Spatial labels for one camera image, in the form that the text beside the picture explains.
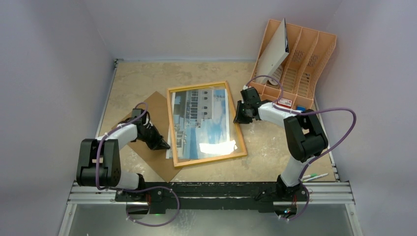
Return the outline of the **brown backing board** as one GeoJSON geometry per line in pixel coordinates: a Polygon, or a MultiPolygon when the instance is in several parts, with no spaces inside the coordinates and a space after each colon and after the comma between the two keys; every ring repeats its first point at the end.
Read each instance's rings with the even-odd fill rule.
{"type": "MultiPolygon", "coordinates": [[[[169,119],[166,97],[156,91],[145,102],[149,106],[151,122],[164,140],[168,140],[169,119]]],[[[146,181],[156,181],[156,178],[150,176],[151,171],[165,182],[172,181],[180,172],[180,169],[174,167],[172,159],[166,158],[166,150],[150,150],[142,141],[132,142],[123,147],[120,160],[123,170],[142,174],[146,181]]]]}

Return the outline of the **yellow wooden picture frame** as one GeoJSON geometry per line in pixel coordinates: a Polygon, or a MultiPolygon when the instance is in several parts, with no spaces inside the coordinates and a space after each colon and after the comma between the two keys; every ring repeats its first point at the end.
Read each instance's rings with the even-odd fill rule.
{"type": "Polygon", "coordinates": [[[167,89],[169,117],[166,157],[174,167],[223,161],[247,155],[243,133],[226,81],[167,89]]]}

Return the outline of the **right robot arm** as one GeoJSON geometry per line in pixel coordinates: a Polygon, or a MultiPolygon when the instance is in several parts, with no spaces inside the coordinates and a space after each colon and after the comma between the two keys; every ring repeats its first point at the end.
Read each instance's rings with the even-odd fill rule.
{"type": "Polygon", "coordinates": [[[302,176],[313,158],[328,147],[328,139],[316,114],[287,110],[270,100],[262,100],[255,88],[241,90],[234,123],[250,124],[262,120],[285,130],[290,159],[277,178],[276,193],[282,200],[290,199],[300,189],[302,176]]]}

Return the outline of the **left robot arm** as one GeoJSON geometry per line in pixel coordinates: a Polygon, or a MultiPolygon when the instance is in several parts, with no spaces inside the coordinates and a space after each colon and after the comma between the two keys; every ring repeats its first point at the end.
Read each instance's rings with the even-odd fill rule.
{"type": "Polygon", "coordinates": [[[134,108],[131,117],[113,130],[95,139],[84,139],[80,145],[76,181],[79,186],[98,190],[117,189],[134,201],[145,198],[147,191],[141,174],[123,171],[120,150],[127,144],[144,142],[150,150],[168,150],[170,145],[152,124],[147,110],[134,108]]]}

